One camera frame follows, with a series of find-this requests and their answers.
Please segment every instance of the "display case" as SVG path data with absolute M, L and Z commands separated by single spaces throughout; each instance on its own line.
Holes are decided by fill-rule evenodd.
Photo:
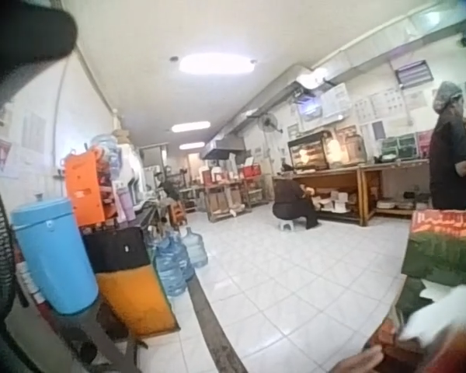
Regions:
M 325 139 L 331 138 L 329 131 L 319 131 L 288 142 L 288 149 L 295 169 L 328 169 Z

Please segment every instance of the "white wall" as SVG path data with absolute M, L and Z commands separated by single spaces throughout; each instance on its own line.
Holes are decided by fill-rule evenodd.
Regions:
M 434 81 L 420 85 L 413 89 L 406 89 L 405 94 L 422 91 L 426 97 L 426 106 L 411 110 L 409 117 L 412 120 L 412 126 L 407 129 L 408 133 L 417 131 L 427 131 L 433 129 L 436 124 L 437 115 L 433 111 L 433 90 L 438 88 L 443 80 L 450 80 L 463 86 L 466 81 L 466 48 L 459 47 L 457 41 L 459 36 L 449 37 L 444 40 L 429 44 L 415 52 L 397 58 L 390 64 L 383 64 L 372 71 L 363 73 L 354 79 L 346 82 L 347 91 L 353 102 L 371 94 L 393 88 L 397 86 L 393 68 L 401 67 L 414 61 L 426 60 L 434 77 Z M 263 134 L 258 127 L 253 124 L 247 127 L 242 135 L 245 137 L 245 146 L 252 150 L 261 147 L 270 150 L 274 171 L 280 168 L 280 158 L 283 156 L 283 150 L 287 155 L 287 161 L 290 156 L 287 153 L 287 127 L 299 123 L 301 131 L 307 131 L 318 126 L 318 120 L 304 122 L 294 105 L 285 103 L 274 110 L 272 113 L 279 122 L 279 127 L 283 128 L 283 133 Z M 349 125 L 359 125 L 356 114 L 352 111 L 350 116 L 337 125 L 330 125 L 336 128 L 347 127 Z M 387 131 L 388 122 L 384 120 L 385 132 Z M 366 138 L 366 148 L 368 156 L 376 155 L 377 142 L 374 138 Z M 400 172 L 391 172 L 384 174 L 384 192 L 390 197 L 396 197 L 401 190 L 410 190 L 418 186 L 420 190 L 428 190 L 427 168 L 402 170 Z
M 93 89 L 76 54 L 37 76 L 7 107 L 12 120 L 0 127 L 0 140 L 12 146 L 5 175 L 0 169 L 0 194 L 8 212 L 34 200 L 35 193 L 62 195 L 61 181 L 53 178 L 59 160 L 72 148 L 82 152 L 83 143 L 92 136 L 112 130 L 111 112 Z M 43 120 L 43 125 L 31 127 L 32 117 Z M 34 131 L 23 133 L 28 127 Z M 71 353 L 41 318 L 31 297 L 30 302 L 27 309 L 14 304 L 6 320 L 9 331 L 42 371 L 70 372 Z
M 8 134 L 0 128 L 0 139 L 12 143 L 4 168 L 7 177 L 0 173 L 0 193 L 8 211 L 34 200 L 35 193 L 62 195 L 63 186 L 53 177 L 60 160 L 72 149 L 83 152 L 84 143 L 93 136 L 112 131 L 112 114 L 92 87 L 76 53 L 37 76 L 8 107 L 12 112 Z M 44 120 L 43 128 L 29 133 L 37 144 L 43 144 L 35 150 L 24 146 L 23 132 L 31 116 Z

